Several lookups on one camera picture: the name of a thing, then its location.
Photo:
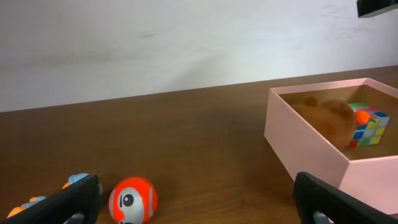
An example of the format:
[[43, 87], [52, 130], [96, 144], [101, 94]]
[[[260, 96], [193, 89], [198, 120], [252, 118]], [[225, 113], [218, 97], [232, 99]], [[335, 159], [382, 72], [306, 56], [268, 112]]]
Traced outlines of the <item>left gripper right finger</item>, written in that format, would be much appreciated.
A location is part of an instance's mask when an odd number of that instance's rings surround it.
[[296, 175], [293, 198], [300, 221], [316, 223], [397, 224], [397, 219], [342, 192], [308, 172]]

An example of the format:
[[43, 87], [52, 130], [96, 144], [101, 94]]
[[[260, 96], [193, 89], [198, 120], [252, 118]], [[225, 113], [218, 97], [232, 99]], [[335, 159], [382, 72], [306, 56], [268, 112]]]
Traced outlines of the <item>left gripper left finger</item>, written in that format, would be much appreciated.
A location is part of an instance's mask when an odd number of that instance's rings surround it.
[[101, 210], [101, 184], [97, 175], [76, 174], [56, 194], [33, 197], [13, 208], [3, 224], [96, 223]]

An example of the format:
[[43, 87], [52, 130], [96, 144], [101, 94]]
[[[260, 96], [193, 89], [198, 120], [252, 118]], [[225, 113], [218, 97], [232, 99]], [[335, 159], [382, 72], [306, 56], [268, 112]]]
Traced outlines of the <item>brown plush animal toy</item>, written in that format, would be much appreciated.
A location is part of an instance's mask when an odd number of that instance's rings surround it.
[[374, 119], [366, 111], [354, 111], [343, 100], [326, 100], [308, 96], [292, 108], [339, 151], [349, 146], [355, 131]]

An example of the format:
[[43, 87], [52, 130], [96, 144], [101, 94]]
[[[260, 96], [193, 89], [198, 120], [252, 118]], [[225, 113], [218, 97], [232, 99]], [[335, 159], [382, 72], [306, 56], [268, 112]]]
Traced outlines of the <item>multicolour puzzle cube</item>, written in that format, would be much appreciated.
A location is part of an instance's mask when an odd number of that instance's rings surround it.
[[390, 116], [364, 103], [350, 103], [358, 128], [354, 132], [348, 147], [363, 147], [378, 144], [381, 140]]

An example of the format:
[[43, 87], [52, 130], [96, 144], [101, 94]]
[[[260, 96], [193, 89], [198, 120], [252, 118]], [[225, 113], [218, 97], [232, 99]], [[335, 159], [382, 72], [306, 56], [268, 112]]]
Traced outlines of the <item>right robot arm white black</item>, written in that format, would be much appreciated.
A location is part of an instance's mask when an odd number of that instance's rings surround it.
[[374, 17], [397, 9], [397, 0], [357, 0], [359, 18]]

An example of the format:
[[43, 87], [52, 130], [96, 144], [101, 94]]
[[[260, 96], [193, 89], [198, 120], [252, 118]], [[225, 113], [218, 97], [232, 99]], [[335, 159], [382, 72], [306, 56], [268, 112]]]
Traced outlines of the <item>orange and grey ball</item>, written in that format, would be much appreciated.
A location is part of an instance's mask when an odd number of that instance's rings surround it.
[[157, 203], [157, 192], [149, 180], [129, 177], [112, 190], [108, 208], [116, 223], [143, 224], [153, 216]]

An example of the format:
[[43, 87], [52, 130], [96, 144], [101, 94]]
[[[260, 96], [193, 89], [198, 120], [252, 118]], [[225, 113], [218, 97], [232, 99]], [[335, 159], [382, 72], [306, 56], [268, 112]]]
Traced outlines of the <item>pink open cardboard box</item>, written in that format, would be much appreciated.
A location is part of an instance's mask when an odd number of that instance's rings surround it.
[[[364, 103], [389, 115], [379, 144], [339, 151], [291, 107], [306, 96]], [[371, 78], [271, 88], [264, 136], [291, 178], [306, 171], [384, 213], [397, 213], [397, 89]]]

